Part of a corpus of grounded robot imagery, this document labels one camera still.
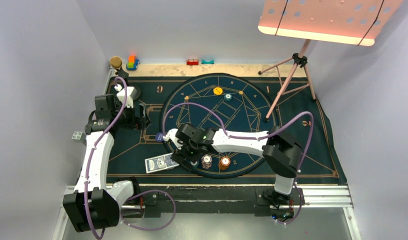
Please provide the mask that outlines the pink blue poker chip stack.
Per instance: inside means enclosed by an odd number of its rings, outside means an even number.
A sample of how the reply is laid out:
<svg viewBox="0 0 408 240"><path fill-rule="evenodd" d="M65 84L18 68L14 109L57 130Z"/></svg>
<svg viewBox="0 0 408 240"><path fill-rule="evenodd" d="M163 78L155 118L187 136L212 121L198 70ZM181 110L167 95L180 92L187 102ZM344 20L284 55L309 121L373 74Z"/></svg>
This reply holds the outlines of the pink blue poker chip stack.
<svg viewBox="0 0 408 240"><path fill-rule="evenodd" d="M205 154L201 157L201 166L203 169L209 169L212 166L212 156L209 154Z"/></svg>

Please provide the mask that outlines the teal poker chip stack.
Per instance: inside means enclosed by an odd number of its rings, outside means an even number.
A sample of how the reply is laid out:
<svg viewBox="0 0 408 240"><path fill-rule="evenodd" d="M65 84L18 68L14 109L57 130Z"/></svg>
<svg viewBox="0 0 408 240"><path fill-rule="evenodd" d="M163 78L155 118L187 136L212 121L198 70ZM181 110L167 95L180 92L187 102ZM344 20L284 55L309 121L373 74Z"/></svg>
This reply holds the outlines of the teal poker chip stack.
<svg viewBox="0 0 408 240"><path fill-rule="evenodd" d="M198 162L197 161L195 161L195 162L190 162L190 165L194 168L194 169L196 169L197 167L198 167Z"/></svg>

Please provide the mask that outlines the purple small blind button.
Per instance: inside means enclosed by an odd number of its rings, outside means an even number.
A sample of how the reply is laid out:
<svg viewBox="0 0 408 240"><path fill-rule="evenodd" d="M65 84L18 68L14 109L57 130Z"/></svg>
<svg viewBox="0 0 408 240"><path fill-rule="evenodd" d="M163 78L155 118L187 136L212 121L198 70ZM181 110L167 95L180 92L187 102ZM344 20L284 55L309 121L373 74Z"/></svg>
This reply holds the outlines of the purple small blind button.
<svg viewBox="0 0 408 240"><path fill-rule="evenodd" d="M165 141L165 140L164 140L164 134L163 134L162 132L158 132L158 133L155 135L155 141L156 141L156 142L159 142L159 143L164 142L164 141Z"/></svg>

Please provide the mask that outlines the orange poker chip stack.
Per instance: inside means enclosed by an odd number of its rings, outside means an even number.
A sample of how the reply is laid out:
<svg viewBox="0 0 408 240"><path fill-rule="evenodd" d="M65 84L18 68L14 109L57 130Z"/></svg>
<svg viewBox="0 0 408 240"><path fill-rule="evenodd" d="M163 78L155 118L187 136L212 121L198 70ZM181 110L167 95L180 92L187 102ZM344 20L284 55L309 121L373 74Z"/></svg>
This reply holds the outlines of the orange poker chip stack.
<svg viewBox="0 0 408 240"><path fill-rule="evenodd" d="M223 156L223 157L221 157L220 160L219 160L218 168L219 168L221 171L225 171L225 170L227 170L227 169L229 168L230 164L231 164L230 158L227 157L227 156Z"/></svg>

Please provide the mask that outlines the yellow big blind button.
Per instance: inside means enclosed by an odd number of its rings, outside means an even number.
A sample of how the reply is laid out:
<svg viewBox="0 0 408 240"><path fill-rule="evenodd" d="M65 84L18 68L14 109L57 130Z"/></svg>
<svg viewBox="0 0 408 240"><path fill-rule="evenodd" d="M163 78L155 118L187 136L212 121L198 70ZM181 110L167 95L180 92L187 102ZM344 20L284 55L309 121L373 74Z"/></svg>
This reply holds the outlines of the yellow big blind button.
<svg viewBox="0 0 408 240"><path fill-rule="evenodd" d="M216 96L220 96L220 95L222 95L224 92L223 92L223 89L222 89L221 87L217 86L217 87L215 87L215 88L213 89L213 93L214 93L214 95L216 95Z"/></svg>

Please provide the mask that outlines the teal chips seat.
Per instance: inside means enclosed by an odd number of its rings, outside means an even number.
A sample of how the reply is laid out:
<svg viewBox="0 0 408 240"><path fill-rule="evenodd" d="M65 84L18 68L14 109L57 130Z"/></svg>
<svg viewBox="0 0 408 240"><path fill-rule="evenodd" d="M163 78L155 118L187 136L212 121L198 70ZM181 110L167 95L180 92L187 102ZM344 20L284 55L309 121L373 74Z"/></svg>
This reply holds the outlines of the teal chips seat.
<svg viewBox="0 0 408 240"><path fill-rule="evenodd" d="M224 95L224 100L227 102L230 102L233 99L233 96L231 94L225 94Z"/></svg>

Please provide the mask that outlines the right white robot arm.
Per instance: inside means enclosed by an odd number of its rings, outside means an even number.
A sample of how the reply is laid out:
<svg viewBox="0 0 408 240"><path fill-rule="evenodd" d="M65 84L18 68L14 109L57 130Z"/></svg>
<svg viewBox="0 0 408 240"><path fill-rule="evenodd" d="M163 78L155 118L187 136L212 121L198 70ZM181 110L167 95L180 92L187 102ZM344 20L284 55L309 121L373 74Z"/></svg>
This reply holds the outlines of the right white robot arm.
<svg viewBox="0 0 408 240"><path fill-rule="evenodd" d="M292 198L303 149L278 126L270 131L238 132L217 127L202 130L185 123L163 134L162 139L174 144L171 158L188 170L210 154L233 152L261 157L275 173L274 200L284 204Z"/></svg>

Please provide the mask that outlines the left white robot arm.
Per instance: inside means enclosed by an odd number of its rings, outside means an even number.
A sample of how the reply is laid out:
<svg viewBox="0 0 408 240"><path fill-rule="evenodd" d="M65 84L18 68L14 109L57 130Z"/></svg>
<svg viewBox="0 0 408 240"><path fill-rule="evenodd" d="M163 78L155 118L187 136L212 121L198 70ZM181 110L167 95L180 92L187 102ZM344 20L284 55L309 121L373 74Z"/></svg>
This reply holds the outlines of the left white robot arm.
<svg viewBox="0 0 408 240"><path fill-rule="evenodd" d="M151 123L144 104L135 115L135 101L141 91L134 86L115 86L116 93L94 98L95 110L85 125L86 151L79 178L62 205L76 232L115 227L122 205L138 203L141 191L134 178L115 182L107 188L107 170L111 150L119 129L144 130Z"/></svg>

